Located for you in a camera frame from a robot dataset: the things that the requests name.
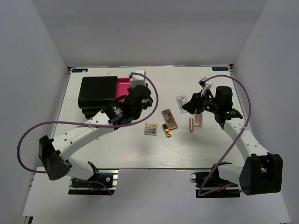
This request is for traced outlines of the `mirrored pink eyeshadow palette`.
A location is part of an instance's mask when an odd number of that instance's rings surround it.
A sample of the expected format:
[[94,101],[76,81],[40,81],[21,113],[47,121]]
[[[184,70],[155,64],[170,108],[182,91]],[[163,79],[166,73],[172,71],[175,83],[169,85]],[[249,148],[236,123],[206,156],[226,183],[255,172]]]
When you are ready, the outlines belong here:
[[203,126],[203,118],[202,113],[197,114],[195,113],[193,116],[193,126],[194,127],[202,127]]

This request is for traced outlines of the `clear false eyelash box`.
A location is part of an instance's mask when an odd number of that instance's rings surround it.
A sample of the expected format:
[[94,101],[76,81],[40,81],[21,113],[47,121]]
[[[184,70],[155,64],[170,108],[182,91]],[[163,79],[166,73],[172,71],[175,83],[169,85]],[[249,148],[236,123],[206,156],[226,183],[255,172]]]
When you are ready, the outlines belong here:
[[187,96],[186,95],[182,95],[182,96],[177,96],[176,97],[176,102],[178,104],[178,107],[179,107],[179,110],[180,110],[180,113],[183,114],[183,113],[188,113],[188,111],[184,110],[182,108],[183,105],[185,105],[186,103],[189,102],[189,100],[187,99]]

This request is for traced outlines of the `rose gold lipstick tube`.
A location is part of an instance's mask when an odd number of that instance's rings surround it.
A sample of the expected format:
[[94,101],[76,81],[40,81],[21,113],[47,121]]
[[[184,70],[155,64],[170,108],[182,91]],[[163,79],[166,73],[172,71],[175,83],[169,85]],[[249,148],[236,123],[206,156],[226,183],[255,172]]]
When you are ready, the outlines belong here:
[[194,131],[193,118],[189,118],[189,131],[192,133]]

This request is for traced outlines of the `pink black makeup drawer organizer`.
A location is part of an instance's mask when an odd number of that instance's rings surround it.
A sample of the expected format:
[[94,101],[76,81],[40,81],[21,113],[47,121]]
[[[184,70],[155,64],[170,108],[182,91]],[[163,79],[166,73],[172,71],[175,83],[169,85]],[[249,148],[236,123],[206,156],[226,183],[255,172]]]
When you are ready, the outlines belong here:
[[128,95],[129,78],[117,76],[82,78],[78,107],[86,119],[91,119],[101,109],[118,97]]

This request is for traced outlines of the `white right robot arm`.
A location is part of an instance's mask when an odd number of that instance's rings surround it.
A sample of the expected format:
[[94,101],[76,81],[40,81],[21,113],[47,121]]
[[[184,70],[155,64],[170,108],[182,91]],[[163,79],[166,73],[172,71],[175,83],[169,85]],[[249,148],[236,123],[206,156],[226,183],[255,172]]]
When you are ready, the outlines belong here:
[[278,154],[271,154],[245,126],[245,121],[238,110],[233,108],[232,89],[218,86],[215,96],[210,90],[203,89],[194,93],[191,100],[182,108],[190,114],[211,112],[222,130],[233,140],[244,159],[242,167],[231,162],[224,162],[221,157],[212,166],[204,183],[211,179],[216,186],[227,181],[238,185],[246,195],[277,193],[281,190],[283,160]]

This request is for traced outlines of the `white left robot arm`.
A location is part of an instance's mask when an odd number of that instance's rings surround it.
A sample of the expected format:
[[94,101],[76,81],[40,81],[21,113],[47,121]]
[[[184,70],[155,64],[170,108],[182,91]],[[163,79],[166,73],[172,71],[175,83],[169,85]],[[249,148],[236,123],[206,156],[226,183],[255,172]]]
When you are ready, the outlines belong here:
[[50,139],[47,135],[39,139],[39,158],[50,180],[72,176],[88,186],[98,183],[99,175],[91,162],[82,162],[72,155],[99,137],[130,124],[140,117],[142,110],[152,105],[151,91],[138,85],[129,90],[123,101],[113,101],[87,122],[71,131]]

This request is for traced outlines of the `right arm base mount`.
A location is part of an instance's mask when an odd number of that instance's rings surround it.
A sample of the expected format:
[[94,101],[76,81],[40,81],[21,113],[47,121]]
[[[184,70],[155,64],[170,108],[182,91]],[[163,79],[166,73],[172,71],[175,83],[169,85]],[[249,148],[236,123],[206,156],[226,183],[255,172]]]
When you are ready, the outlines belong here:
[[204,196],[199,196],[198,192],[199,189],[208,176],[209,172],[193,172],[190,175],[191,182],[195,183],[195,195],[196,198],[239,198],[241,190],[239,189],[239,186],[234,184],[229,187],[224,188],[226,185],[231,184],[231,182],[225,181],[225,180],[219,180],[215,181],[211,177],[205,184],[204,188],[201,191],[201,194],[205,194],[208,191],[215,190],[217,188],[220,188],[217,191],[214,191],[212,193],[206,194]]

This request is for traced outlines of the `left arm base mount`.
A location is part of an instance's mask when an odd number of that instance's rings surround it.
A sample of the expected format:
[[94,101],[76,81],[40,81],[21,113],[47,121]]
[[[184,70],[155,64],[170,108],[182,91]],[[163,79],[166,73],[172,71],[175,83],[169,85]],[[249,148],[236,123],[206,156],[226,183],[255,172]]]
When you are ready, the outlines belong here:
[[99,169],[99,177],[82,182],[71,178],[69,195],[112,196],[116,190],[119,170]]

